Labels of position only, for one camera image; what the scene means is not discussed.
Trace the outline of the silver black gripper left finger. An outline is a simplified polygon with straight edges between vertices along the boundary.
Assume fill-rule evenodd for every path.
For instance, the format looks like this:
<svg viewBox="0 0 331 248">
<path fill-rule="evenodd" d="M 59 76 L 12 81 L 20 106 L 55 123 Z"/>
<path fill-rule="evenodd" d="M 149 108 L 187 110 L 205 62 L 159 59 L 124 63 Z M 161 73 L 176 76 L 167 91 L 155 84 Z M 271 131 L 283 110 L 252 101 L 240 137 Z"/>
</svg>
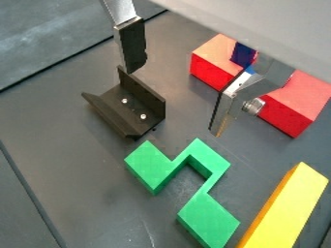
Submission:
<svg viewBox="0 0 331 248">
<path fill-rule="evenodd" d="M 113 21 L 113 36 L 121 53 L 123 67 L 132 74 L 147 61 L 145 21 L 137 15 L 132 0 L 100 0 Z"/>
</svg>

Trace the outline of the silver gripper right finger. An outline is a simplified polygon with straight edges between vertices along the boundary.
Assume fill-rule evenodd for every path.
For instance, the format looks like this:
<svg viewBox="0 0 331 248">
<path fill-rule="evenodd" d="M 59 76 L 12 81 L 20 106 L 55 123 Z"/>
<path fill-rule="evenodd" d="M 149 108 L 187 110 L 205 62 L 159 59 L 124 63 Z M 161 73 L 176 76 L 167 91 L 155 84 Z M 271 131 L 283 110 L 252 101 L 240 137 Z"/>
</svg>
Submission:
<svg viewBox="0 0 331 248">
<path fill-rule="evenodd" d="M 295 68 L 264 53 L 243 69 L 219 93 L 209 121 L 209 132 L 219 137 L 240 112 L 258 115 L 266 105 L 263 95 L 280 88 L 292 76 Z"/>
</svg>

